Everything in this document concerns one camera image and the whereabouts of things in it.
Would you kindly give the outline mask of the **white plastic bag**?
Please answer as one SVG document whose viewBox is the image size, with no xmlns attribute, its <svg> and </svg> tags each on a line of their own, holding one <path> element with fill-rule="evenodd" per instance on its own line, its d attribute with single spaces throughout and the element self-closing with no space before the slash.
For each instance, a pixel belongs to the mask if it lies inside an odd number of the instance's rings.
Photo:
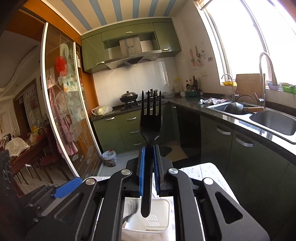
<svg viewBox="0 0 296 241">
<path fill-rule="evenodd" d="M 110 106 L 106 106 L 106 105 L 100 105 L 100 106 L 91 110 L 92 114 L 95 116 L 106 115 L 106 114 L 110 113 L 111 111 L 113 111 L 113 108 Z"/>
</svg>

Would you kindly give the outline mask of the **stainless steel sink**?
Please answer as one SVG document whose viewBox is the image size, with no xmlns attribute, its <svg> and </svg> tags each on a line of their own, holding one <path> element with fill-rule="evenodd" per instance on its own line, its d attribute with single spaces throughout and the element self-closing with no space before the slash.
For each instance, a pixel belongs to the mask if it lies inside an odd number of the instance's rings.
<svg viewBox="0 0 296 241">
<path fill-rule="evenodd" d="M 217 111 L 226 116 L 231 116 L 253 126 L 270 132 L 291 144 L 295 144 L 295 117 L 280 111 L 266 108 L 262 113 L 232 114 L 224 111 L 224 108 L 231 102 L 224 102 L 208 106 L 208 109 Z"/>
</svg>

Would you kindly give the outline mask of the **crumpled dish cloth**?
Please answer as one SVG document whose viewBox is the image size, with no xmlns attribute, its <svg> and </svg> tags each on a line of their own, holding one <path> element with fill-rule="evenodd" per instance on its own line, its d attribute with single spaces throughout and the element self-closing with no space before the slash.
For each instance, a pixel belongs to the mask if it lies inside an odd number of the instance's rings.
<svg viewBox="0 0 296 241">
<path fill-rule="evenodd" d="M 213 98 L 210 97 L 209 99 L 200 99 L 199 100 L 199 104 L 203 105 L 203 104 L 207 104 L 207 105 L 217 105 L 223 102 L 227 102 L 228 100 L 223 98 L 223 99 L 218 99 L 218 98 Z"/>
</svg>

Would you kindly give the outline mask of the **gas stove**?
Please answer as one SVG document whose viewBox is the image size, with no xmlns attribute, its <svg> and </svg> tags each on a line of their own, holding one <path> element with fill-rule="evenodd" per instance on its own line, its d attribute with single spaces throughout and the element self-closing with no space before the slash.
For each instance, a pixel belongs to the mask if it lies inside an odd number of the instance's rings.
<svg viewBox="0 0 296 241">
<path fill-rule="evenodd" d="M 162 103 L 165 103 L 167 102 L 167 99 L 165 98 L 162 98 L 161 99 Z M 149 99 L 149 102 L 150 102 L 150 107 L 152 108 L 152 105 L 153 105 L 153 97 L 151 97 Z M 123 111 L 123 110 L 127 110 L 127 109 L 132 109 L 132 108 L 137 108 L 137 107 L 140 107 L 142 104 L 142 101 L 139 100 L 132 100 L 132 101 L 129 101 L 129 102 L 126 102 L 121 108 L 120 108 L 120 111 Z M 159 105 L 159 96 L 156 97 L 156 106 Z M 147 106 L 147 99 L 144 99 L 144 106 L 146 108 Z"/>
</svg>

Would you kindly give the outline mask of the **red checkered apron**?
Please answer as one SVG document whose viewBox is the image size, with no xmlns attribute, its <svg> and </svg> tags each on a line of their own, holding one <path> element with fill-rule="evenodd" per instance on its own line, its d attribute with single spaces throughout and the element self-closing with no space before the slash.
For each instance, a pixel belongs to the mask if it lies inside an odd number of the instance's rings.
<svg viewBox="0 0 296 241">
<path fill-rule="evenodd" d="M 48 79 L 47 84 L 49 90 L 50 106 L 58 134 L 62 140 L 62 144 L 66 150 L 67 155 L 72 156 L 78 152 L 78 149 L 74 144 L 73 134 L 70 131 L 70 112 L 67 106 L 65 93 L 60 91 L 56 94 L 54 87 L 56 85 L 55 81 Z"/>
</svg>

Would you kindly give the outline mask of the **black pan in sink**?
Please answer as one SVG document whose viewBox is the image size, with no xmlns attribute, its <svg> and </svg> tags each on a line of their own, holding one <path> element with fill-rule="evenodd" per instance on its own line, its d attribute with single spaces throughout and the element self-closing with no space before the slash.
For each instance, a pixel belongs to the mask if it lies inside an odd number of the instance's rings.
<svg viewBox="0 0 296 241">
<path fill-rule="evenodd" d="M 233 102 L 231 104 L 228 104 L 224 108 L 224 112 L 230 113 L 230 114 L 237 114 L 237 115 L 243 115 L 243 114 L 248 114 L 248 113 L 263 113 L 265 111 L 263 106 L 258 106 L 257 107 L 250 107 L 246 108 L 244 107 L 243 104 L 238 103 L 238 99 L 240 99 L 243 96 L 249 96 L 251 97 L 255 103 L 257 104 L 257 100 L 250 94 L 244 94 L 242 96 L 239 96 L 237 99 L 235 99 L 236 94 L 232 94 L 232 100 Z"/>
</svg>

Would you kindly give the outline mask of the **black wok with lid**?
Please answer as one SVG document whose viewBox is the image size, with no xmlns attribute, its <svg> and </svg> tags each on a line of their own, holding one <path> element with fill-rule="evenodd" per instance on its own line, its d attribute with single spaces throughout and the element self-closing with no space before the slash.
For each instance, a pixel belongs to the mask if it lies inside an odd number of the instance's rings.
<svg viewBox="0 0 296 241">
<path fill-rule="evenodd" d="M 138 98 L 138 94 L 135 92 L 129 92 L 127 91 L 125 94 L 123 94 L 120 97 L 120 101 L 123 103 L 133 102 L 136 101 Z"/>
</svg>

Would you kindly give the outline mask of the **green bowl on windowsill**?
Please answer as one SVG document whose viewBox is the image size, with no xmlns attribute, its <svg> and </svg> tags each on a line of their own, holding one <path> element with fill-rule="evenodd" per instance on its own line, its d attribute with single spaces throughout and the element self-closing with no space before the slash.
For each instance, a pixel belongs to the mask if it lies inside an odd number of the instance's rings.
<svg viewBox="0 0 296 241">
<path fill-rule="evenodd" d="M 282 83 L 281 87 L 282 87 L 283 92 L 296 94 L 296 86 L 295 85 L 291 85 L 288 83 Z"/>
</svg>

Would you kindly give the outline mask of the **sauce bottles on counter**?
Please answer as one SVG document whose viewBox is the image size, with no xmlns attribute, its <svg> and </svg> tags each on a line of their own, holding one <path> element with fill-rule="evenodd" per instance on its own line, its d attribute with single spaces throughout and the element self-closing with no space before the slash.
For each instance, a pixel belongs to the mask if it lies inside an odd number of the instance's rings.
<svg viewBox="0 0 296 241">
<path fill-rule="evenodd" d="M 190 79 L 189 81 L 186 81 L 186 90 L 187 92 L 195 92 L 195 91 L 199 91 L 199 85 L 198 85 L 198 81 L 195 78 L 195 76 L 193 76 L 193 79 Z"/>
</svg>

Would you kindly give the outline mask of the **small black pot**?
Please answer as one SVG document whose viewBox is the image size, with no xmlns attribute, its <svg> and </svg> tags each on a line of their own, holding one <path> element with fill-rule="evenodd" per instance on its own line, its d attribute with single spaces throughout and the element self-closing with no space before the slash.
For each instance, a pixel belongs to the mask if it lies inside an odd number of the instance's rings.
<svg viewBox="0 0 296 241">
<path fill-rule="evenodd" d="M 158 97 L 158 90 L 157 89 L 150 89 L 146 92 L 146 95 L 149 98 L 153 98 L 153 96 L 155 95 L 155 97 L 157 98 Z"/>
</svg>

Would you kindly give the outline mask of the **wooden cutting board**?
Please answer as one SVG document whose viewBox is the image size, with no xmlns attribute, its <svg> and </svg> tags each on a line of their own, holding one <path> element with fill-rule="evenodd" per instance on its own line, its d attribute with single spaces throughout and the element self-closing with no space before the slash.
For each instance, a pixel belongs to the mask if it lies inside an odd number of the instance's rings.
<svg viewBox="0 0 296 241">
<path fill-rule="evenodd" d="M 236 83 L 236 94 L 239 94 L 240 96 L 243 94 L 250 94 L 255 97 L 254 93 L 256 93 L 258 97 L 261 97 L 262 87 L 259 73 L 237 74 Z"/>
</svg>

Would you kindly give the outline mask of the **white plastic spoon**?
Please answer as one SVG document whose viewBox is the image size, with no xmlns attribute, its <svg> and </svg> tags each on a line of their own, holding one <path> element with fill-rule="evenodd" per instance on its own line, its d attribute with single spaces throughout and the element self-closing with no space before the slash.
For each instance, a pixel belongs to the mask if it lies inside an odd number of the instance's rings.
<svg viewBox="0 0 296 241">
<path fill-rule="evenodd" d="M 129 219 L 137 213 L 139 209 L 139 201 L 137 198 L 128 199 L 124 208 L 122 225 L 127 223 Z"/>
</svg>

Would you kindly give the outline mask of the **glass sliding door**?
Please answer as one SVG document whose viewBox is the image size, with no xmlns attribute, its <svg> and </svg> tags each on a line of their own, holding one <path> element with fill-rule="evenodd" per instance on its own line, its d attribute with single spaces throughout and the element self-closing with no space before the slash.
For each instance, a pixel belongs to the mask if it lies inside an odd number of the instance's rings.
<svg viewBox="0 0 296 241">
<path fill-rule="evenodd" d="M 60 154 L 73 175 L 86 179 L 98 174 L 102 159 L 91 128 L 86 108 L 86 96 L 81 86 L 78 46 L 49 23 L 44 24 L 41 42 L 41 83 L 46 110 Z M 47 80 L 55 81 L 56 94 L 63 91 L 70 112 L 70 131 L 78 152 L 67 155 L 52 114 Z"/>
</svg>

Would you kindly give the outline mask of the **green upper cabinets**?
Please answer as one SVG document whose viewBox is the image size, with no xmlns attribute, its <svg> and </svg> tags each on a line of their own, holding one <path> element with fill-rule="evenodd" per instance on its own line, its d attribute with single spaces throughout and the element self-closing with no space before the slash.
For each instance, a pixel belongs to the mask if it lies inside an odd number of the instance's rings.
<svg viewBox="0 0 296 241">
<path fill-rule="evenodd" d="M 112 24 L 81 37 L 84 70 L 96 73 L 173 57 L 181 51 L 170 18 L 149 18 Z"/>
</svg>

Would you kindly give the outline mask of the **black plastic fork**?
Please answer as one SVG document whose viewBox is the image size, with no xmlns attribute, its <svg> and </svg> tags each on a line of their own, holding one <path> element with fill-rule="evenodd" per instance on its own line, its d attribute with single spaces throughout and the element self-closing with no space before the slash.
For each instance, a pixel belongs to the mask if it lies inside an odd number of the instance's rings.
<svg viewBox="0 0 296 241">
<path fill-rule="evenodd" d="M 147 101 L 147 106 L 144 106 L 142 99 L 142 108 L 140 114 L 140 133 L 146 141 L 145 146 L 145 166 L 144 166 L 144 191 L 141 202 L 141 214 L 143 217 L 148 217 L 151 212 L 152 198 L 152 171 L 154 149 L 153 144 L 159 137 L 162 126 L 162 103 L 156 106 L 156 97 L 153 96 L 152 110 L 150 102 Z"/>
</svg>

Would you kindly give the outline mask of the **white plastic utensil holder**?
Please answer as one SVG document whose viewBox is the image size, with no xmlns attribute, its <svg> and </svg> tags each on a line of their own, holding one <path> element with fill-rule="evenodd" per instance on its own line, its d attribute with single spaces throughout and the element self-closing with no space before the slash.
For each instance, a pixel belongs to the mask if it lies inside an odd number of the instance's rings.
<svg viewBox="0 0 296 241">
<path fill-rule="evenodd" d="M 122 226 L 121 240 L 169 240 L 170 236 L 170 202 L 165 199 L 152 199 L 151 212 L 143 217 L 139 209 L 127 223 Z"/>
</svg>

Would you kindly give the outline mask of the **white floral tablecloth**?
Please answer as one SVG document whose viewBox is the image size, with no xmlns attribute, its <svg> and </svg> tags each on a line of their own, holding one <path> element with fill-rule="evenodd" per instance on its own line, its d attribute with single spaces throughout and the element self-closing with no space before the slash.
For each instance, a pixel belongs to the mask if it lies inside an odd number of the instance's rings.
<svg viewBox="0 0 296 241">
<path fill-rule="evenodd" d="M 203 180 L 204 178 L 213 179 L 225 192 L 228 193 L 234 200 L 237 200 L 227 181 L 220 173 L 218 168 L 212 163 L 203 163 L 196 166 L 182 168 L 181 171 L 186 173 L 190 178 Z M 156 192 L 155 181 L 152 182 L 152 199 L 165 199 L 170 202 L 170 236 L 169 240 L 175 240 L 175 218 L 174 218 L 174 202 L 172 197 L 159 197 Z"/>
</svg>

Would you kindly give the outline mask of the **steel range hood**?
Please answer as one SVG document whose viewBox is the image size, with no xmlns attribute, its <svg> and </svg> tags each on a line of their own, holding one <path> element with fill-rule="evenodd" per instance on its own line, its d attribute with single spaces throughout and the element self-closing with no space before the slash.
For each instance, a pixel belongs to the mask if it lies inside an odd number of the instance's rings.
<svg viewBox="0 0 296 241">
<path fill-rule="evenodd" d="M 156 61 L 162 53 L 153 32 L 108 40 L 104 47 L 110 69 Z"/>
</svg>

